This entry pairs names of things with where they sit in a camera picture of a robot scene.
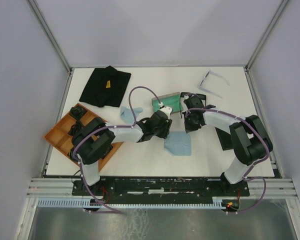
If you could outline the black sunglasses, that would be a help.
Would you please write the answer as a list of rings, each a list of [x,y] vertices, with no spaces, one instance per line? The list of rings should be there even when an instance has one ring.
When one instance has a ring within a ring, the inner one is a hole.
[[[180,112],[180,115],[183,112],[186,112],[191,108],[203,108],[207,105],[207,96],[202,93],[191,93],[191,96],[187,99],[180,98],[180,103],[183,107],[183,110]]]

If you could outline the blue cleaning cloth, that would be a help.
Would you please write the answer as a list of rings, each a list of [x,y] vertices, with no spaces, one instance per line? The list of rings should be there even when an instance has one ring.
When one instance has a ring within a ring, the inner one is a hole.
[[[164,149],[172,156],[191,156],[191,137],[184,131],[172,131],[164,140]]]

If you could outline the grey glasses case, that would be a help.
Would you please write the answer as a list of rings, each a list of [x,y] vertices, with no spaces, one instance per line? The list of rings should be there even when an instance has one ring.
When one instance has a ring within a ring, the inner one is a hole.
[[[158,96],[158,99],[163,103],[164,106],[172,108],[172,114],[180,113],[183,110],[180,101],[180,92],[173,92],[166,95],[161,95]],[[156,97],[151,99],[152,110],[154,112],[160,109],[158,99]]]

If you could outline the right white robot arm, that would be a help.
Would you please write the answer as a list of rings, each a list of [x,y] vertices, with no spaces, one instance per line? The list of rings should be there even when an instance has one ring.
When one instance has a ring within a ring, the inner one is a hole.
[[[229,136],[235,158],[221,174],[219,189],[226,196],[232,195],[252,169],[270,157],[273,143],[267,130],[257,115],[240,117],[211,104],[205,106],[205,97],[190,92],[181,93],[181,97],[187,107],[182,113],[187,133],[212,126]]]

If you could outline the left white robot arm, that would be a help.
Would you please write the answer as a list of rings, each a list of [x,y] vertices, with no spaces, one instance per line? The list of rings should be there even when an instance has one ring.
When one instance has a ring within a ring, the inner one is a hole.
[[[164,106],[133,125],[112,125],[96,117],[77,132],[71,140],[72,157],[79,163],[83,189],[89,195],[100,191],[99,160],[107,155],[112,144],[142,143],[152,137],[166,139],[172,124],[171,112],[172,108]]]

